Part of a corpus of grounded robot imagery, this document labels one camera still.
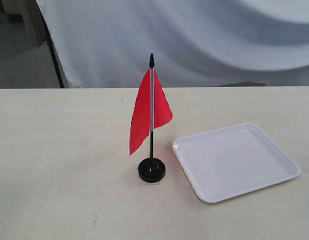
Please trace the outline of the red flag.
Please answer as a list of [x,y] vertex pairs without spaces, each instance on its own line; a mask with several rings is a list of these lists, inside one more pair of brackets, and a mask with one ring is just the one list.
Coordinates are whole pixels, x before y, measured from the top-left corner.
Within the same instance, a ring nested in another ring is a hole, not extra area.
[[132,114],[129,138],[129,154],[133,154],[150,131],[169,123],[173,113],[155,71],[154,57],[149,60],[136,97]]

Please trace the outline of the black round flag base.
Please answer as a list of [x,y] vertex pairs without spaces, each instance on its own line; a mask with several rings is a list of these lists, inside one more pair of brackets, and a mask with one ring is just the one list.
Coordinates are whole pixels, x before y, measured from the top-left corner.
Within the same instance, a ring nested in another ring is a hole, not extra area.
[[138,165],[138,174],[141,180],[147,183],[157,183],[162,180],[166,173],[165,164],[158,158],[149,157],[142,160]]

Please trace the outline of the white rectangular plastic tray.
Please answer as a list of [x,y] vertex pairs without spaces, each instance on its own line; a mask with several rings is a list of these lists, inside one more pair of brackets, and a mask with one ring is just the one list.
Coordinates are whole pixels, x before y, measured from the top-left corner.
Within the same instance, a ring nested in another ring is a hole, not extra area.
[[297,163],[252,123],[180,137],[172,149],[195,194],[208,204],[300,175]]

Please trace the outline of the white backdrop cloth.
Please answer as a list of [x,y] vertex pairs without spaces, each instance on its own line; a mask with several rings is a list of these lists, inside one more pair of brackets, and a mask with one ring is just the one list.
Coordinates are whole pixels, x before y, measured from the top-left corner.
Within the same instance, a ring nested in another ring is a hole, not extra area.
[[72,88],[309,86],[309,0],[40,0]]

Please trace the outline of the black backdrop stand pole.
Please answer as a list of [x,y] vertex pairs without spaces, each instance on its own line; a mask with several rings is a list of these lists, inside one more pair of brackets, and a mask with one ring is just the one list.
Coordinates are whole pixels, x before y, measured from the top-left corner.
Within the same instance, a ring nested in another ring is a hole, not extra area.
[[57,56],[56,56],[56,51],[54,49],[54,44],[53,44],[53,41],[52,41],[52,38],[51,38],[51,35],[50,35],[50,32],[49,32],[48,26],[46,24],[46,21],[45,21],[43,15],[42,15],[41,11],[40,11],[40,15],[41,15],[41,18],[42,18],[43,27],[44,27],[45,34],[46,34],[46,42],[47,42],[47,46],[48,46],[49,51],[50,51],[50,55],[51,55],[51,58],[52,58],[52,62],[53,62],[53,65],[54,65],[54,69],[55,69],[55,73],[56,73],[56,76],[57,76],[57,79],[58,79],[58,83],[59,83],[60,88],[64,89],[65,85],[64,85],[64,82],[63,82],[63,79],[62,79],[62,76],[61,76],[61,71],[60,71],[58,61],[57,61]]

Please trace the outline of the wooden furniture in background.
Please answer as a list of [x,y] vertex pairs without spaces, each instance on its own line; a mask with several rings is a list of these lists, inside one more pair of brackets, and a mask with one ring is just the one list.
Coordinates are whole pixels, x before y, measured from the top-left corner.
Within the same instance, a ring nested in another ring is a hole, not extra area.
[[36,0],[0,0],[0,22],[22,21],[34,47],[46,40],[45,22]]

